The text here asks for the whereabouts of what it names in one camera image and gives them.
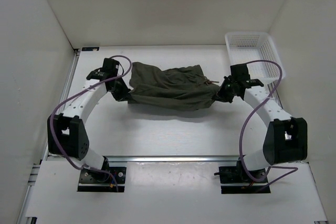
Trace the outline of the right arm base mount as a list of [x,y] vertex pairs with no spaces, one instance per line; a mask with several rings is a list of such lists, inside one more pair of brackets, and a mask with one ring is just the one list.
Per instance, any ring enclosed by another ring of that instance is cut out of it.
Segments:
[[247,195],[247,194],[270,194],[268,179],[255,182],[247,176],[241,161],[235,166],[219,166],[214,173],[219,178],[222,195]]

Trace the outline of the olive green shorts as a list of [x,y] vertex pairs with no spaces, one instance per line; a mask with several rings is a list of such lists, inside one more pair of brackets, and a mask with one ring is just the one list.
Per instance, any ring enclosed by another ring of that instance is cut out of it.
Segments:
[[132,102],[178,111],[211,107],[220,89],[200,65],[161,70],[141,62],[132,64],[129,85]]

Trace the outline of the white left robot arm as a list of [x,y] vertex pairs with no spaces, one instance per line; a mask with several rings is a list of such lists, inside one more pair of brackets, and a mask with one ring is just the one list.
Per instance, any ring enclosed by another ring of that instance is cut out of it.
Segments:
[[111,178],[108,160],[90,147],[86,121],[101,98],[111,93],[116,101],[126,101],[130,89],[123,81],[130,69],[124,70],[119,56],[104,58],[102,67],[91,71],[82,90],[67,98],[61,112],[60,103],[47,120],[48,151],[64,157],[75,169],[91,172],[98,182]]

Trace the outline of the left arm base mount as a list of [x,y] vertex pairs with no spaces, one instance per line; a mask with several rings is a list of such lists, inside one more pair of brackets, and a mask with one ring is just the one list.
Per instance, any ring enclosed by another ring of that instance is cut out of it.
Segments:
[[77,191],[123,193],[125,190],[127,168],[125,166],[112,165],[109,166],[109,173],[113,175],[115,180],[109,174],[83,169],[79,175]]

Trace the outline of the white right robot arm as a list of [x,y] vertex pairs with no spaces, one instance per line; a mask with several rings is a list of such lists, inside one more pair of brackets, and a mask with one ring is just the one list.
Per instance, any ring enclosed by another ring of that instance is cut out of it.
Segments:
[[[247,182],[255,171],[273,165],[302,161],[308,156],[308,125],[305,119],[295,118],[272,100],[259,79],[252,79],[247,64],[232,65],[231,74],[224,78],[213,100],[231,103],[239,97],[252,107],[252,112],[243,123],[239,136],[239,160],[236,177]],[[243,154],[243,137],[248,121],[257,114],[267,127],[261,149],[252,154]]]

